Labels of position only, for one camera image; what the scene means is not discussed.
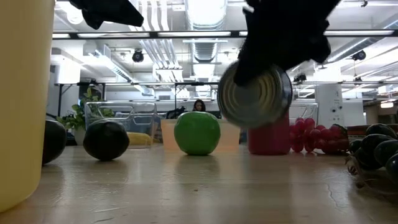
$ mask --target clear plastic container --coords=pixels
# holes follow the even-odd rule
[[[129,148],[148,148],[159,142],[154,139],[160,126],[155,103],[90,102],[85,105],[85,116],[86,127],[101,119],[120,122],[129,136]]]
[[[297,118],[312,118],[318,124],[318,103],[293,102],[289,108],[289,123],[295,124]]]

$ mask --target air duct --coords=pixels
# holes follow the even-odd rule
[[[129,72],[126,71],[126,69],[124,69],[120,64],[111,59],[111,49],[107,45],[103,45],[103,47],[99,48],[96,44],[93,44],[93,42],[88,41],[83,46],[83,56],[89,56],[95,59],[97,63],[106,66],[115,75],[125,80],[125,82],[137,82],[133,80],[133,78],[130,76]],[[139,85],[134,85],[134,87],[136,87],[136,89],[138,89],[144,96],[155,95],[153,89]]]
[[[227,0],[185,0],[185,9],[188,28],[190,30],[222,30],[226,15]],[[217,43],[192,43],[192,58],[194,62],[211,63],[214,61],[217,51]],[[203,66],[210,74],[201,74]],[[193,73],[200,77],[214,74],[215,65],[193,65]]]
[[[398,14],[388,18],[374,29],[398,29]],[[337,62],[359,52],[360,50],[365,49],[366,47],[369,47],[372,44],[375,44],[376,42],[379,42],[384,38],[385,37],[355,38],[346,45],[340,47],[338,50],[334,51],[326,61],[327,63]]]

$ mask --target yellow object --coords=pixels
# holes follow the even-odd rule
[[[161,121],[163,148],[167,151],[179,151],[180,148],[174,138],[174,126],[177,119],[163,119]],[[227,120],[218,119],[221,128],[221,136],[216,151],[236,151],[239,149],[241,129]]]
[[[153,143],[148,134],[127,132],[127,135],[130,139],[130,146],[151,146]]]
[[[0,7],[0,212],[25,200],[42,167],[54,0]],[[21,136],[21,131],[29,133]]]

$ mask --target desk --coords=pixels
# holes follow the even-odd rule
[[[68,147],[30,198],[0,214],[1,224],[397,221],[397,205],[357,190],[342,157],[251,156],[244,146],[204,157],[158,146],[105,163]]]

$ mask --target potted plant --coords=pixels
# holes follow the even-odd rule
[[[103,101],[102,99],[99,99],[98,96],[92,95],[91,88],[87,88],[87,92],[84,96],[85,97],[80,100],[79,104],[72,105],[73,111],[68,111],[66,116],[57,117],[57,121],[61,122],[66,129],[72,129],[72,134],[74,135],[78,146],[83,145],[83,140],[86,134],[85,103]],[[109,108],[101,109],[102,115],[98,112],[97,108],[91,108],[91,111],[97,119],[114,116],[113,111]]]

